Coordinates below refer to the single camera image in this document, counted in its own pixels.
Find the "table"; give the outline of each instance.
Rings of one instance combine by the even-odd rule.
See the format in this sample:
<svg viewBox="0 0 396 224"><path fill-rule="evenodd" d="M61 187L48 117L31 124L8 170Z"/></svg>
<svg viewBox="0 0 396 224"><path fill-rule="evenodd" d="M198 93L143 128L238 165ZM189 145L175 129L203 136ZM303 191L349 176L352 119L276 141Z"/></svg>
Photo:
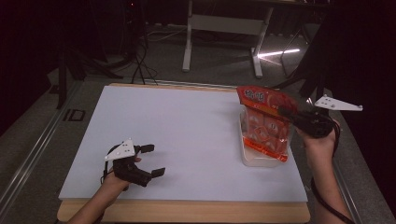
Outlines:
<svg viewBox="0 0 396 224"><path fill-rule="evenodd" d="M258 41L255 48L251 49L254 73L257 78L262 77L262 66L260 64L259 51L265 38L274 7L291 7L304 9L328 10L327 4L308 4L298 0L256 0L268 6L263 20L247 20L236 18L224 18L216 16L197 15L192 13L192 0L189 0L188 20L187 20L187 43L184 51L182 71L190 71L191 63L191 31L207 30L215 32L236 33L243 35L256 35Z"/></svg>
<svg viewBox="0 0 396 224"><path fill-rule="evenodd" d="M142 117L138 117L138 119L130 119L130 115L131 117L133 116L131 108L134 106L140 108L140 111L151 111L151 108L158 107L157 104L151 105L149 103L155 101L154 97L149 98L152 92L154 92L154 96L170 96L168 94L176 94L178 96L175 101L169 100L166 105L161 106L162 114L164 114L163 118L166 119L155 119L152 116L145 116L145 113L141 113ZM235 99L235 95L234 90L224 89L197 89L191 87L159 88L125 84L105 87L61 191L60 198L63 199L63 202L58 212L58 218L61 221L68 220L87 202L90 195L94 194L95 189L98 188L98 178L90 180L91 178L87 178L87 176L99 176L102 173L103 169L97 168L97 166L103 168L102 165L104 162L100 159L104 157L102 154L106 153L108 148L100 148L100 146L107 141L117 140L119 138L118 135L122 134L118 129L121 129L125 132L131 132L138 139L136 141L147 142L149 139L153 139L152 136L158 136L155 138L158 143L155 144L156 150L151 152L149 157L143 158L142 164L139 163L138 166L141 169L147 170L149 167L160 168L158 166L161 166L160 164L162 163L167 170L165 176L153 179L148 183L147 188L131 186L130 190L123 192L119 199L106 210L103 221L190 223L307 222L310 215L306 205L306 195L304 195L304 187L301 179L299 179L300 177L292 154L290 154L290 159L287 163L276 168L246 167L240 160L239 151L235 150L240 144L239 139L230 138L229 135L223 135L223 133L218 135L212 134L206 130L206 128L210 128L216 132L219 126L224 125L220 127L225 130L224 133L232 134L232 136L236 133L233 127L235 127L234 125L237 122L223 122L224 120L233 119L233 117L238 116L239 107L237 105L239 103L238 99ZM209 100L210 102L206 104L207 106L202 106L202 97L207 96L213 97L215 100ZM189 97L193 97L195 101L192 103L191 101L186 101L190 99ZM173 105L185 105L187 106L185 110L188 112L179 111L173 117L176 114ZM230 111L229 114L219 111L224 106L226 107L225 111ZM189 113L193 113L189 109L198 110L194 114L194 117L198 121L191 123L193 124L191 127L194 127L194 129L187 127L185 130L180 130L182 129L180 124L175 123L175 131L165 129L169 130L165 133L162 130L161 127L163 125L168 126L166 122L169 120L172 121L175 118L181 124L185 124L182 121L188 120ZM113 119L104 121L103 116L105 115ZM212 126L200 126L201 123L204 123L202 118L205 118L208 121L207 124L212 124ZM136 122L143 119L155 120L148 124L150 127L146 130L142 128L134 131L133 125L129 125L132 120L134 120L132 123L137 125ZM109 130L101 129L100 127L102 125L106 126ZM183 135L186 130L192 136L199 134L201 138L205 139L207 145L202 149L202 152L196 150L194 147L192 147L193 150L189 150L186 147L188 144L191 144L191 141L197 139L193 137L191 140L187 135ZM177 135L181 136L181 140L168 141L167 139L173 139L169 133L177 131L179 131ZM220 141L221 146L226 144L224 147L219 147L216 143L218 138L221 137L227 137L226 141ZM201 140L193 143L198 148L202 148L203 142ZM178 144L182 144L183 151L173 150L170 147L178 148ZM208 151L213 152L210 157L205 156ZM196 158L202 156L204 156L202 159L205 159L205 162L196 160ZM188 171L193 171L193 176L183 177ZM84 181L77 182L76 178L84 178ZM78 190L73 187L76 182L78 183ZM177 186L176 192L173 191L173 186Z"/></svg>

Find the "gray floor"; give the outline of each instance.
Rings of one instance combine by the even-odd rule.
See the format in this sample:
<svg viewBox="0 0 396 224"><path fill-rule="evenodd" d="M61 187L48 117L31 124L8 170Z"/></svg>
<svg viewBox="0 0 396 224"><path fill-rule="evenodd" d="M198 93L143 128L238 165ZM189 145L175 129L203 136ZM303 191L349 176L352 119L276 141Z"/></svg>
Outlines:
<svg viewBox="0 0 396 224"><path fill-rule="evenodd" d="M174 32L180 28L183 27L150 27L151 30L165 30L166 32ZM254 46L254 38L247 37L239 38L237 41L212 43L203 40L203 38L208 39L207 34L196 33L194 36L191 70L189 73L183 73L181 67L185 37L172 35L162 39L164 35L150 35L144 60L149 69L143 70L147 81L150 80L150 76L155 76L155 79L159 82L161 80L161 83L173 81L225 86L273 86L285 80L279 64L279 56L271 56L263 60L264 77L262 79L254 77L249 58L249 48ZM288 41L282 36L268 36L262 46L262 51L282 50ZM302 38L296 39L290 48L299 48L301 52L285 56L288 71L296 66L306 47ZM139 50L139 55L143 57L142 49ZM0 148L3 153L0 158L0 191L7 193L7 195L3 195L0 202L2 205L1 223L53 223L56 220L60 205L59 191L89 124L102 88L112 82L130 82L136 64L120 69L122 68L115 69L114 72L124 76L123 80L100 76L91 69L88 69L90 74L83 82L73 81L72 78L69 78L69 97L61 110L56 109L57 95L45 93L0 138ZM50 73L49 78L54 84L57 84L57 70ZM135 82L141 83L141 79L137 78ZM297 97L296 92L301 84L301 82L296 83L283 91ZM86 111L84 120L63 120L67 109ZM337 167L339 167L342 177L340 182L345 182L347 186L346 195L349 195L353 200L354 204L351 206L352 208L356 207L357 223L396 223L347 124L340 113L334 112L332 115L341 121L343 127L335 162L338 164ZM300 139L294 138L291 147L302 180L309 186L311 176L306 166ZM36 162L23 165L27 157L36 158L34 160ZM17 179L21 180L20 184L15 183ZM309 189L307 194L308 205L314 218L313 198Z"/></svg>

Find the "floor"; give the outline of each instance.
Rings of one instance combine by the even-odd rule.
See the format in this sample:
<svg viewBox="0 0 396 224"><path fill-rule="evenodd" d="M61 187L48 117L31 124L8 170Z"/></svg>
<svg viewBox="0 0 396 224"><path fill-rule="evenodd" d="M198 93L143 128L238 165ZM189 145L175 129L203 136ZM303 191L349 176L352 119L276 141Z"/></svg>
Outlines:
<svg viewBox="0 0 396 224"><path fill-rule="evenodd" d="M138 58L142 63L143 77L149 82L184 82L206 85L274 86L284 80L279 55L266 57L261 61L263 78L254 76L249 58L249 48L254 46L251 36L194 33L189 73L181 71L185 48L185 28L180 26L149 27L148 48L139 47ZM283 36L269 35L265 38L262 52L282 50L289 42ZM297 38L290 46L300 49L298 53L285 55L287 71L291 72L304 55L307 48L302 38ZM5 192L0 204L1 223L53 223L60 205L58 194L62 188L69 167L78 150L79 143L89 124L102 88L113 82L130 83L136 63L114 69L123 79L104 77L87 67L89 72L84 81L68 77L68 101L63 109L57 110L57 94L46 92L35 104L0 138L0 148L5 156L0 158L0 191ZM57 84L57 70L49 73L52 84ZM137 75L135 83L142 83ZM283 91L296 95L302 82ZM67 110L86 111L82 121L67 119ZM378 190L371 173L362 158L353 135L343 117L333 114L343 124L343 139L339 155L336 157L340 173L344 177L350 197L356 206L357 223L395 223L395 219L383 196ZM295 157L305 184L310 179L305 164L302 143L293 139ZM313 198L307 192L312 217Z"/></svg>

